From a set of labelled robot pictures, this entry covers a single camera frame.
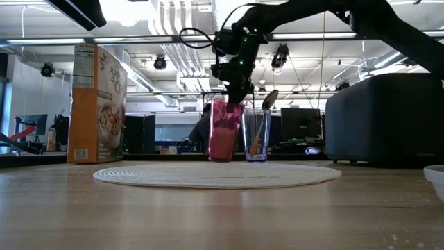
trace red object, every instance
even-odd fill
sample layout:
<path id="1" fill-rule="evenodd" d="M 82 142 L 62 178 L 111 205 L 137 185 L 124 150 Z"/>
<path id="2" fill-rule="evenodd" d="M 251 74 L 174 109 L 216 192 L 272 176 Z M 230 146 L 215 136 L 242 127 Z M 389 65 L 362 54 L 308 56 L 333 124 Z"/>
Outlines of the red object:
<path id="1" fill-rule="evenodd" d="M 22 132 L 17 133 L 15 135 L 9 137 L 9 139 L 17 140 L 17 139 L 20 139 L 20 138 L 24 138 L 24 137 L 26 137 L 27 135 L 31 134 L 34 131 L 35 131 L 35 127 L 29 127 L 27 129 L 23 130 Z"/>
<path id="2" fill-rule="evenodd" d="M 210 160 L 229 162 L 233 157 L 236 135 L 239 130 L 244 106 L 224 101 L 212 104 L 210 128 Z"/>

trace white bowl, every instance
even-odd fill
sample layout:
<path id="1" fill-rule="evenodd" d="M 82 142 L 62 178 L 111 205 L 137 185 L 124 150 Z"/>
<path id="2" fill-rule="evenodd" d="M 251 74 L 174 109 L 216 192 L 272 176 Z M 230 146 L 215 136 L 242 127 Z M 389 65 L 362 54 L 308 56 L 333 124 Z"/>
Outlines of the white bowl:
<path id="1" fill-rule="evenodd" d="M 428 181 L 433 183 L 437 195 L 441 201 L 444 201 L 444 165 L 424 168 L 424 176 Z"/>

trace spoon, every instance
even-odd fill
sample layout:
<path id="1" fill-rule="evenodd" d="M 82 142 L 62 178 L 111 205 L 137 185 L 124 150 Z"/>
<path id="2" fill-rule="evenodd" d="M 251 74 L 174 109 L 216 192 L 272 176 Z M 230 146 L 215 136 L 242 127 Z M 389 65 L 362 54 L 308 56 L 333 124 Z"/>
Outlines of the spoon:
<path id="1" fill-rule="evenodd" d="M 279 96 L 279 90 L 273 90 L 272 92 L 270 92 L 270 94 L 268 94 L 265 97 L 264 102 L 262 102 L 262 110 L 264 111 L 264 118 L 266 111 L 270 110 L 270 108 L 273 107 L 273 104 L 275 103 L 278 96 Z M 257 148 L 259 146 L 259 136 L 261 135 L 262 127 L 264 125 L 264 120 L 265 119 L 262 120 L 261 125 L 259 126 L 259 130 L 255 136 L 255 140 L 251 145 L 250 156 L 256 155 Z"/>

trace cereal box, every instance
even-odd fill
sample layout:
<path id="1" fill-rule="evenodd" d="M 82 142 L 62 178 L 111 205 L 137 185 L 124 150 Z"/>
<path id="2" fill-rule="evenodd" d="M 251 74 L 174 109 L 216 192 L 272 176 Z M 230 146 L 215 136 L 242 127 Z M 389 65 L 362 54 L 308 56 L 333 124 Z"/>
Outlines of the cereal box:
<path id="1" fill-rule="evenodd" d="M 68 162 L 121 160 L 127 73 L 96 45 L 77 44 L 74 53 Z"/>

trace table surface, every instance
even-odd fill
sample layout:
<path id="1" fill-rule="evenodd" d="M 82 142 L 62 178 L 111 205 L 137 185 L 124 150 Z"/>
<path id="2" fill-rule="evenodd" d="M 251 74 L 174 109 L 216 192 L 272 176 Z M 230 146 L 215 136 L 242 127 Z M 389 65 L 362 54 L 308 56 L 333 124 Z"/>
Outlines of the table surface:
<path id="1" fill-rule="evenodd" d="M 420 169 L 288 162 L 343 176 L 263 190 L 132 187 L 92 177 L 153 163 L 160 162 L 0 169 L 0 249 L 444 249 L 444 203 Z"/>

